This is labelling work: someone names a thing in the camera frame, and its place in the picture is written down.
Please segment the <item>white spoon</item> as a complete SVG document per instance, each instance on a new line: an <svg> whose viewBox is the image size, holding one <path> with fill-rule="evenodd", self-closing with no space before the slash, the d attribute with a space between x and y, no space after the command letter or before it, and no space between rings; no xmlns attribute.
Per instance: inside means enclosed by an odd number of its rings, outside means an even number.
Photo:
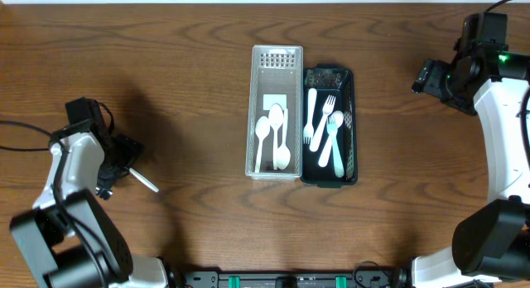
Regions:
<svg viewBox="0 0 530 288"><path fill-rule="evenodd" d="M263 141L268 136L270 132L270 122L268 120L268 117L261 116L255 127L255 133L258 137L258 151L256 155L256 161L255 161L255 167L254 172L258 173L260 171L261 167L261 160L262 160L262 153L263 153Z"/></svg>
<svg viewBox="0 0 530 288"><path fill-rule="evenodd" d="M278 149L278 130L283 123L283 110L280 104L275 103L271 106L268 114L268 120L273 130L272 144L272 163L273 169L277 169L277 149Z"/></svg>
<svg viewBox="0 0 530 288"><path fill-rule="evenodd" d="M147 177L142 175L140 172L134 170L133 168L128 169L129 174L135 177L137 180L139 180L142 184L144 184L148 189L152 190L155 193L159 192L159 189L156 185L154 185Z"/></svg>
<svg viewBox="0 0 530 288"><path fill-rule="evenodd" d="M328 133L328 137L325 141L324 148L318 160L318 165L320 167L327 166L329 159L330 159L333 143L336 140L338 129L341 126L343 121L344 121L344 114L339 110L334 111L328 117L327 122L326 122L326 131Z"/></svg>

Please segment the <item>white fork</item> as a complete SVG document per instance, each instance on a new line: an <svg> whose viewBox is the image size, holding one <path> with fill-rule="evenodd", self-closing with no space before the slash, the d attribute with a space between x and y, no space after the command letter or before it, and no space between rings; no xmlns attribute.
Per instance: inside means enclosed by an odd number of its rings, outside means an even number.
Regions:
<svg viewBox="0 0 530 288"><path fill-rule="evenodd" d="M303 128L303 143L310 145L312 138L314 136L314 127L313 127L313 116L316 105L317 91L315 88L310 88L307 91L307 116L306 116L306 125Z"/></svg>
<svg viewBox="0 0 530 288"><path fill-rule="evenodd" d="M326 101L322 108L322 117L315 131L315 134L311 140L310 151L312 152L316 152L319 149L327 118L332 114L334 107L335 107L335 100L336 100L336 97L334 95L329 95L326 98Z"/></svg>

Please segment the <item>pale green fork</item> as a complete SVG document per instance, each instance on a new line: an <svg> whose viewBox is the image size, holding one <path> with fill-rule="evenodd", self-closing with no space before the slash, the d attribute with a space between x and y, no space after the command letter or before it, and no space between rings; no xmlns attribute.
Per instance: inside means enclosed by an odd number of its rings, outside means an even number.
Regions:
<svg viewBox="0 0 530 288"><path fill-rule="evenodd" d="M344 122L344 114L341 111L335 111L331 114L328 122L330 124L330 127L327 127L328 138L331 140L332 143L334 172L337 178L341 178L345 175L345 168L343 165L339 144L336 136L338 133L338 129Z"/></svg>

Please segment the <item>white spoon bowl down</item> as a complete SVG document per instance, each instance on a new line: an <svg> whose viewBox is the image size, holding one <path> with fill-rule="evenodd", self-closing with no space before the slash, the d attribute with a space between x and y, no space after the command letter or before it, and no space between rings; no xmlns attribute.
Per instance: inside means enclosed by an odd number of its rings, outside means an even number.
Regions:
<svg viewBox="0 0 530 288"><path fill-rule="evenodd" d="M282 124L282 144L277 150L277 167L279 170L284 170L288 167L291 160L291 152L287 147L287 129L288 129L288 110L284 110L283 124Z"/></svg>

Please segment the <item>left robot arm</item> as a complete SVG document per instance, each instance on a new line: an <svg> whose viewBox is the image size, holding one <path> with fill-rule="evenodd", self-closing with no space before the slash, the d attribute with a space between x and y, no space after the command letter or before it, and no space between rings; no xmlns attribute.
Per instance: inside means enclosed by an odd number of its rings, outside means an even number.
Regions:
<svg viewBox="0 0 530 288"><path fill-rule="evenodd" d="M114 135L107 107L91 98L65 105L69 123L49 135L52 163L44 189L31 210L17 215L9 230L39 287L177 287L160 257L131 253L99 201L115 183L132 175L158 188L133 169L143 145Z"/></svg>

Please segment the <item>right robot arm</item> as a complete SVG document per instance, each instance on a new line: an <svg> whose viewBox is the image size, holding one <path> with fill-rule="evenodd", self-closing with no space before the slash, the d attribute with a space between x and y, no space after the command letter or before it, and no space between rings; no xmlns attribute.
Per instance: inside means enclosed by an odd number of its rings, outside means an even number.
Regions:
<svg viewBox="0 0 530 288"><path fill-rule="evenodd" d="M478 116L487 204L456 227L449 247L412 261L412 287L489 287L529 278L529 58L505 42L508 18L468 16L455 58L426 60L412 91Z"/></svg>

